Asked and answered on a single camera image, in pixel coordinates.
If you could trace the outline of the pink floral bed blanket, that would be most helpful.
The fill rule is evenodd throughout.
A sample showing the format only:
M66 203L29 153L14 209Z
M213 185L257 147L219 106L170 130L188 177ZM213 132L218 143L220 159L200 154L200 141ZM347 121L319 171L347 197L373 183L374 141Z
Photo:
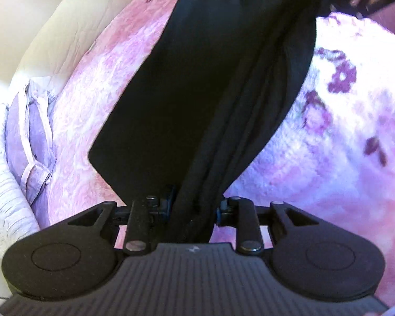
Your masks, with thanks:
M56 100L56 163L33 203L41 227L117 198L87 152L177 0L130 0L82 56ZM395 305L395 4L368 19L317 20L308 76L278 132L227 195L279 199L374 242L377 290Z

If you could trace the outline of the purple pillow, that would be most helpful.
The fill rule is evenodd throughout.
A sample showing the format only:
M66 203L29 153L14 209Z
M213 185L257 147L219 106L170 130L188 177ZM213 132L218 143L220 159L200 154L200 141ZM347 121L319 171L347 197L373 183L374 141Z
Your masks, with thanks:
M55 97L35 80L18 90L8 109L6 157L29 204L48 185L55 168L50 113Z

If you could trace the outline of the black garment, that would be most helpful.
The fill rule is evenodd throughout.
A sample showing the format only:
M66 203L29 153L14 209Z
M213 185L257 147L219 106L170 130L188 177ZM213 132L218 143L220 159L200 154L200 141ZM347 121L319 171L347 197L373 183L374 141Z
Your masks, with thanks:
M170 201L152 243L206 243L226 190L285 120L335 0L177 0L90 149L122 201Z

